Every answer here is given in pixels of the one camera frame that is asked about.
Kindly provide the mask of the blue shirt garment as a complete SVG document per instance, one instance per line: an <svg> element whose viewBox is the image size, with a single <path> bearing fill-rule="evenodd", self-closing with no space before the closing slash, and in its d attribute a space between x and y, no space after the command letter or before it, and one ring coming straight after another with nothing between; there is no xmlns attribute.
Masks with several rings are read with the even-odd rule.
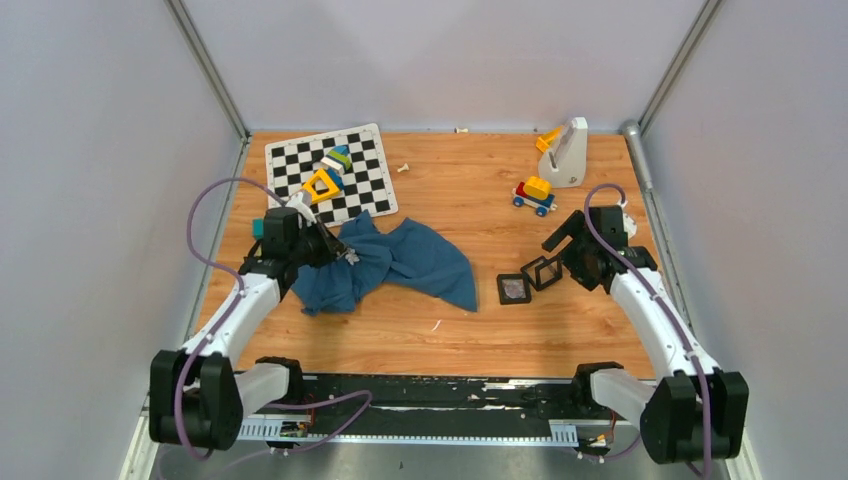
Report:
<svg viewBox="0 0 848 480"><path fill-rule="evenodd" d="M291 290L302 312L351 313L384 283L410 288L469 312L478 310L478 295L467 256L432 228L404 219L383 233L369 213L344 223L338 235L358 261L345 259L320 268L303 266Z"/></svg>

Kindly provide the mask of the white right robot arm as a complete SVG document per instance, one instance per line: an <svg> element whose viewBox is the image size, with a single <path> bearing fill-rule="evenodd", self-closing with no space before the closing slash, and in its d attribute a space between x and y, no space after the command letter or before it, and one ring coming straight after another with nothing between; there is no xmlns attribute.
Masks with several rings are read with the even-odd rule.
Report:
<svg viewBox="0 0 848 480"><path fill-rule="evenodd" d="M730 459L742 446L749 387L700 346L671 301L658 266L632 246L618 205L574 211L542 244L588 291L603 288L626 314L656 375L649 386L617 362L581 364L571 403L584 417L605 409L633 423L657 464Z"/></svg>

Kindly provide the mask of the round metal brooch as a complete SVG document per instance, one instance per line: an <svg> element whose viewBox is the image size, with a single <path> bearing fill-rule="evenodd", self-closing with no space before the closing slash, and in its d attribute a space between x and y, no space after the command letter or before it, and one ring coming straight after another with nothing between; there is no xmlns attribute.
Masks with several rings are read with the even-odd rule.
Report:
<svg viewBox="0 0 848 480"><path fill-rule="evenodd" d="M505 295L509 298L518 299L525 297L524 282L518 279L508 279L504 283Z"/></svg>

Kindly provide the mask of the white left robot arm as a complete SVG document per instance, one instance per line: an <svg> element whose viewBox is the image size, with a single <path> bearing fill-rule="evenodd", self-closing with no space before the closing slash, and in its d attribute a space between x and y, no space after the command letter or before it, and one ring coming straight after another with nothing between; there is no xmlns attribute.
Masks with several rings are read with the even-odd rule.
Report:
<svg viewBox="0 0 848 480"><path fill-rule="evenodd" d="M149 435L196 454L227 450L245 417L271 403L298 411L306 386L299 365L278 357L238 373L235 363L261 322L298 278L300 268L355 260L354 250L320 221L292 207L268 210L263 235L234 271L233 288L206 326L177 350L161 350L150 366Z"/></svg>

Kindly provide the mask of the sparkly silver star brooch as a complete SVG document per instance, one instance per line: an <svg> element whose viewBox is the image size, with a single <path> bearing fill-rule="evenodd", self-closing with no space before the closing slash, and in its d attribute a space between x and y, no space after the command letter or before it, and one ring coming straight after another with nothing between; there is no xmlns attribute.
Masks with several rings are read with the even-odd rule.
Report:
<svg viewBox="0 0 848 480"><path fill-rule="evenodd" d="M355 265L360 261L358 254L353 249L348 249L345 252L344 258L350 265Z"/></svg>

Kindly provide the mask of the black wire cube frame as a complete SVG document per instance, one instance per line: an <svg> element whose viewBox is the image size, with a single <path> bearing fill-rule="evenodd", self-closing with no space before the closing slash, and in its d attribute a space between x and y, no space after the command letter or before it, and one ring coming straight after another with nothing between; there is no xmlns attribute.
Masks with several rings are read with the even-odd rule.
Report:
<svg viewBox="0 0 848 480"><path fill-rule="evenodd" d="M523 265L520 272L535 291L543 291L563 278L563 266L558 257L539 256Z"/></svg>

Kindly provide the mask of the black square frame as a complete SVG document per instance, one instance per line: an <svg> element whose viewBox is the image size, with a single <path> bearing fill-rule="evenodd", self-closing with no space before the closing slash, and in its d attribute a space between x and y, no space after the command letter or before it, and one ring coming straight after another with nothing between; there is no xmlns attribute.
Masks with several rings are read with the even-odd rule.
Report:
<svg viewBox="0 0 848 480"><path fill-rule="evenodd" d="M496 282L501 305L528 304L532 301L531 287L524 274L498 274Z"/></svg>

